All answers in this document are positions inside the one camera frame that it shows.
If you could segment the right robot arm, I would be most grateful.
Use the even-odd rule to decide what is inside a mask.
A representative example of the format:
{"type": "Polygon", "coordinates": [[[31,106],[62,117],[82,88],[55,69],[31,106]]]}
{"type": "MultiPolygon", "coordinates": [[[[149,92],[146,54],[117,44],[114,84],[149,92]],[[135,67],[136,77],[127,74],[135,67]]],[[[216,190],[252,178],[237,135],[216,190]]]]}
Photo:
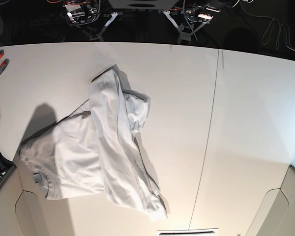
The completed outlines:
{"type": "Polygon", "coordinates": [[[123,14],[122,11],[106,9],[104,0],[49,0],[49,4],[61,5],[62,16],[71,27],[81,29],[90,41],[103,42],[103,34],[109,25],[123,14]],[[93,24],[100,18],[106,18],[105,24],[96,29],[93,24]]]}

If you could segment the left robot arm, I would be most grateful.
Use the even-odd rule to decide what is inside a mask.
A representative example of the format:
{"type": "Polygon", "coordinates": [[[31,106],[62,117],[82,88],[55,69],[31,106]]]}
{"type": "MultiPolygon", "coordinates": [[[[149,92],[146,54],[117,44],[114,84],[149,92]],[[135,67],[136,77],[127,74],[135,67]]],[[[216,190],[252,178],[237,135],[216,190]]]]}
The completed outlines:
{"type": "Polygon", "coordinates": [[[190,4],[183,1],[181,6],[174,6],[170,10],[160,12],[172,23],[179,33],[177,44],[183,41],[190,44],[192,37],[198,41],[196,33],[210,24],[213,17],[226,6],[222,0],[193,0],[190,4]]]}

